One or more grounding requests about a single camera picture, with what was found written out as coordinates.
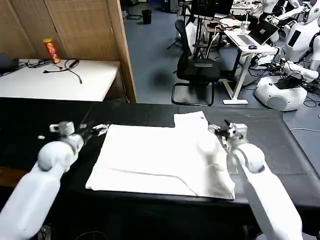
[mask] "black tabletop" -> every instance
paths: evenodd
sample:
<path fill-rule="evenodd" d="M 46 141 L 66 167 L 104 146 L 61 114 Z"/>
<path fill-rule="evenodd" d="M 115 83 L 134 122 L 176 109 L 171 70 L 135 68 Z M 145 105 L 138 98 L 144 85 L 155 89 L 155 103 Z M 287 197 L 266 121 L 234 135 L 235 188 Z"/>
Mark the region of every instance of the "black tabletop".
<path fill-rule="evenodd" d="M 46 143 L 38 139 L 38 135 L 47 135 L 48 126 L 59 121 L 74 121 L 76 126 L 95 121 L 97 124 L 174 127 L 175 113 L 203 111 L 207 120 L 217 125 L 223 125 L 225 119 L 244 123 L 248 126 L 247 138 L 263 150 L 269 168 L 279 177 L 297 207 L 304 230 L 310 233 L 319 230 L 313 220 L 320 211 L 319 175 L 276 110 L 12 98 L 0 99 L 0 108 L 0 166 L 25 170 L 31 169 L 39 149 Z M 231 176 L 236 183 L 235 200 L 85 189 L 103 142 L 103 136 L 92 138 L 81 150 L 78 160 L 61 179 L 56 202 L 75 206 L 94 203 L 90 207 L 100 211 L 106 205 L 161 206 L 163 211 L 175 214 L 187 211 L 189 216 L 210 215 L 219 221 L 243 224 L 254 221 L 237 174 Z M 68 203 L 64 196 L 76 198 L 77 202 Z"/>

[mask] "white towel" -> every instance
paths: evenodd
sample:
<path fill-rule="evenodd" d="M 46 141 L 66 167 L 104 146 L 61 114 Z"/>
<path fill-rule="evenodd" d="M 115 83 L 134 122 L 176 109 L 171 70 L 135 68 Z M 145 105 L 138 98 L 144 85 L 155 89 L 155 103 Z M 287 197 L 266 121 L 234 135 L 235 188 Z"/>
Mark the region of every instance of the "white towel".
<path fill-rule="evenodd" d="M 174 123 L 112 125 L 85 187 L 235 199 L 227 153 L 203 112 L 175 114 Z"/>

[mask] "monitor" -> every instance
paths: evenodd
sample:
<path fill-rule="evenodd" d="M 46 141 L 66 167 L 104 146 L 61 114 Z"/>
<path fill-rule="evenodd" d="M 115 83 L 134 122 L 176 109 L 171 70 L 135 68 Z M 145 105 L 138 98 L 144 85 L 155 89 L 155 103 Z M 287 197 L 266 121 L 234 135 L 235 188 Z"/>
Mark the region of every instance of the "monitor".
<path fill-rule="evenodd" d="M 216 0 L 192 0 L 192 14 L 213 18 L 216 13 Z"/>

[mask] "computer mouse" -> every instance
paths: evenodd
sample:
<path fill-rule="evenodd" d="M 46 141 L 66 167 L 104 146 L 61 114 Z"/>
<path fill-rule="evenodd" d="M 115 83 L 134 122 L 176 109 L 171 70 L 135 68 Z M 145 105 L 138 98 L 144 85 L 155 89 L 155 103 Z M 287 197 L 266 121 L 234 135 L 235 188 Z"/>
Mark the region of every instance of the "computer mouse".
<path fill-rule="evenodd" d="M 248 49 L 257 49 L 258 47 L 256 46 L 256 45 L 250 45 L 249 47 L 248 47 Z"/>

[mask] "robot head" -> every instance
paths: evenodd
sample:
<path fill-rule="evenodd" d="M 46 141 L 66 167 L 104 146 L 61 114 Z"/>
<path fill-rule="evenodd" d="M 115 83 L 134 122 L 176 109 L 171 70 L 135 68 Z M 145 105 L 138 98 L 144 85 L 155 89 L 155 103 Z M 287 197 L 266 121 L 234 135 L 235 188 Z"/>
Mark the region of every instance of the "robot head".
<path fill-rule="evenodd" d="M 320 1 L 311 0 L 307 5 L 309 9 L 303 15 L 303 22 L 306 24 L 320 17 Z"/>

